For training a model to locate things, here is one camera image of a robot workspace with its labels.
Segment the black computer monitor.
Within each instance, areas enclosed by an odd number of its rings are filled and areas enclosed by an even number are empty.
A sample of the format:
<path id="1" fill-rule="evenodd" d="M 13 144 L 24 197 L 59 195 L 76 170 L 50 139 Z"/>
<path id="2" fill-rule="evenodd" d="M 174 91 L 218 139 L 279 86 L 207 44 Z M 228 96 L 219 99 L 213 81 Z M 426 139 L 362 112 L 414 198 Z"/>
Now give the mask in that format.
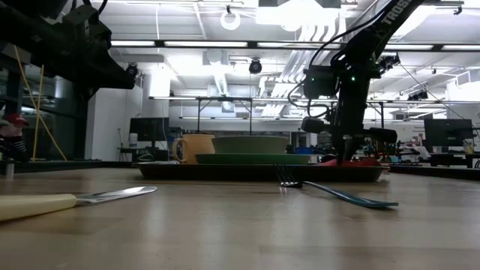
<path id="1" fill-rule="evenodd" d="M 428 146 L 463 146 L 473 139 L 470 119 L 425 119 L 424 131 Z"/>
<path id="2" fill-rule="evenodd" d="M 137 134 L 138 141 L 166 141 L 168 118 L 131 118 L 130 133 Z"/>

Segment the red cloth napkin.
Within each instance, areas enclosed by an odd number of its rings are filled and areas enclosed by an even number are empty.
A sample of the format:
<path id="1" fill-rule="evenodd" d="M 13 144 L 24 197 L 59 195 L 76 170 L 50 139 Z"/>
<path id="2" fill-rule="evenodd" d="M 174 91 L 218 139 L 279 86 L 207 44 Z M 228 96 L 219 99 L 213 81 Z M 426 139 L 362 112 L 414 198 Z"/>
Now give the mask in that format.
<path id="1" fill-rule="evenodd" d="M 338 163 L 336 159 L 320 163 L 323 167 L 381 167 L 382 164 L 374 159 L 367 160 L 345 160 Z"/>

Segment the yellow handled table knife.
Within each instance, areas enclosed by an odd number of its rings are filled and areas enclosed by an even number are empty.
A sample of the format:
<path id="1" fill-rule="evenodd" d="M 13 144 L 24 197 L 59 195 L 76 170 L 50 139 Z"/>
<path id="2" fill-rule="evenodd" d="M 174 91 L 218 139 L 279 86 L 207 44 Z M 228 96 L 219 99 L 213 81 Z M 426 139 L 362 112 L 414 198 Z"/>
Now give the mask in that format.
<path id="1" fill-rule="evenodd" d="M 73 195 L 71 193 L 50 195 L 0 195 L 0 221 L 10 221 L 36 215 L 44 215 L 77 206 L 107 203 L 130 197 L 154 193 L 154 186 L 130 187 L 100 193 Z"/>

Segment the beige grey bowl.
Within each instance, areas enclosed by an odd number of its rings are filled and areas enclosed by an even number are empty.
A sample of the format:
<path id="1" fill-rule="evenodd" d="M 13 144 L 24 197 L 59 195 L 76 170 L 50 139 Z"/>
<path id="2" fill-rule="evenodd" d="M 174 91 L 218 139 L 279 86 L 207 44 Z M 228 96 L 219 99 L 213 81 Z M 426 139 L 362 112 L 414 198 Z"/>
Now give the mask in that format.
<path id="1" fill-rule="evenodd" d="M 284 154 L 289 144 L 282 136 L 220 136 L 211 141 L 220 154 Z"/>

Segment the green plate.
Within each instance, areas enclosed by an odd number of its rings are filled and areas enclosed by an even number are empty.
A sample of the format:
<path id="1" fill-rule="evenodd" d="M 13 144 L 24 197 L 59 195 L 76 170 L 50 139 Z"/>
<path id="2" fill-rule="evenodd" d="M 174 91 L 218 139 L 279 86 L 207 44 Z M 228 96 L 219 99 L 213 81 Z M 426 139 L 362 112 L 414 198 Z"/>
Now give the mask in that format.
<path id="1" fill-rule="evenodd" d="M 310 160 L 302 154 L 197 154 L 198 164 L 304 165 Z"/>

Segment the blue handled fork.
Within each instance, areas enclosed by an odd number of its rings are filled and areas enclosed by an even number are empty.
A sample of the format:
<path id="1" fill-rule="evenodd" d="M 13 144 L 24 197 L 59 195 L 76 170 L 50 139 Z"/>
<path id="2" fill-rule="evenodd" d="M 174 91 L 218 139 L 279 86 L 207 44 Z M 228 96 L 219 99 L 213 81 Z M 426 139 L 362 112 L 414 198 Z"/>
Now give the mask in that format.
<path id="1" fill-rule="evenodd" d="M 387 209 L 390 207 L 397 207 L 399 206 L 398 202 L 383 202 L 377 201 L 372 199 L 366 199 L 360 196 L 355 196 L 349 193 L 345 193 L 343 191 L 335 190 L 330 187 L 326 187 L 321 184 L 314 183 L 312 181 L 297 181 L 296 178 L 293 176 L 291 172 L 287 170 L 285 166 L 275 166 L 275 172 L 277 176 L 277 180 L 279 181 L 280 185 L 284 188 L 297 188 L 301 189 L 304 185 L 309 185 L 313 188 L 319 189 L 321 191 L 325 191 L 328 194 L 338 198 L 339 200 L 343 200 L 347 203 L 351 203 L 356 206 L 361 206 L 369 209 Z"/>

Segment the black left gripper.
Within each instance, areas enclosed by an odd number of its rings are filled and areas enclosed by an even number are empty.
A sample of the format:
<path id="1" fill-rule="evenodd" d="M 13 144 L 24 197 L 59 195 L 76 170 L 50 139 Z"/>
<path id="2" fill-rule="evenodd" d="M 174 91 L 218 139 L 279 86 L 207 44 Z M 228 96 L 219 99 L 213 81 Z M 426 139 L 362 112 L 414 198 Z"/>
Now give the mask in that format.
<path id="1" fill-rule="evenodd" d="M 111 34 L 96 10 L 72 10 L 53 24 L 39 15 L 7 12 L 7 42 L 31 53 L 50 77 L 132 89 L 136 79 L 109 54 Z"/>

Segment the person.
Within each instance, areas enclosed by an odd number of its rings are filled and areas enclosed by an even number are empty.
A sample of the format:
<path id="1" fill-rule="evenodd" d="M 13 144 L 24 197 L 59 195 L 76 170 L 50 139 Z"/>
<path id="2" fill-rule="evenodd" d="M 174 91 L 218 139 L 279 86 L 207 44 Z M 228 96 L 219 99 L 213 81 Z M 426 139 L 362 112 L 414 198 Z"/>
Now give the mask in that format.
<path id="1" fill-rule="evenodd" d="M 23 128 L 29 123 L 19 113 L 4 115 L 4 125 L 0 126 L 0 152 L 16 162 L 28 163 L 29 154 L 23 140 Z"/>

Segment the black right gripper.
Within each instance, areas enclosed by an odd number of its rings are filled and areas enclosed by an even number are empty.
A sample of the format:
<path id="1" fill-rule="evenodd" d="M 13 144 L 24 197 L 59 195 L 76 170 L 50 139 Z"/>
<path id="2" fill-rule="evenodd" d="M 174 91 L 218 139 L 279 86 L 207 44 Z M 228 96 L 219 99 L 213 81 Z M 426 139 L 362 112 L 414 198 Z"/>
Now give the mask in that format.
<path id="1" fill-rule="evenodd" d="M 307 116 L 302 120 L 301 129 L 318 134 L 328 131 L 332 135 L 333 146 L 337 152 L 337 165 L 344 161 L 352 163 L 353 155 L 361 148 L 359 141 L 347 141 L 344 137 L 371 137 L 386 143 L 395 143 L 398 135 L 395 130 L 381 127 L 364 128 L 363 121 L 367 107 L 369 80 L 341 80 L 336 84 L 339 88 L 337 105 L 328 112 L 331 118 L 326 124 L 320 117 Z"/>

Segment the dark brown plastic tray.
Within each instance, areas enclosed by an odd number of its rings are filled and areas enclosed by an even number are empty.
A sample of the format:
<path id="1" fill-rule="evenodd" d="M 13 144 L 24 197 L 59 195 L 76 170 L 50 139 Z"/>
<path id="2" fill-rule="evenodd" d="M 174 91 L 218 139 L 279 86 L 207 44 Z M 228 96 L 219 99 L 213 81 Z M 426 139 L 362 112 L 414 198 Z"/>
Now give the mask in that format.
<path id="1" fill-rule="evenodd" d="M 207 182 L 275 182 L 282 167 L 303 182 L 375 182 L 384 166 L 241 165 L 137 163 L 146 179 Z"/>

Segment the pale orange mug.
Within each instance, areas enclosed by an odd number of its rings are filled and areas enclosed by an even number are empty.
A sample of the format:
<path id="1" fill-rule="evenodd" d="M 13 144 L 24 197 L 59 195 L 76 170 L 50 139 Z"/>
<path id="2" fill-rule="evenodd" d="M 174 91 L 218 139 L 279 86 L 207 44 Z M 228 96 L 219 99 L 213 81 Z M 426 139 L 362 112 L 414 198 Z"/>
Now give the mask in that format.
<path id="1" fill-rule="evenodd" d="M 182 138 L 174 139 L 172 155 L 180 163 L 197 164 L 196 155 L 215 153 L 213 138 L 208 134 L 185 134 Z"/>

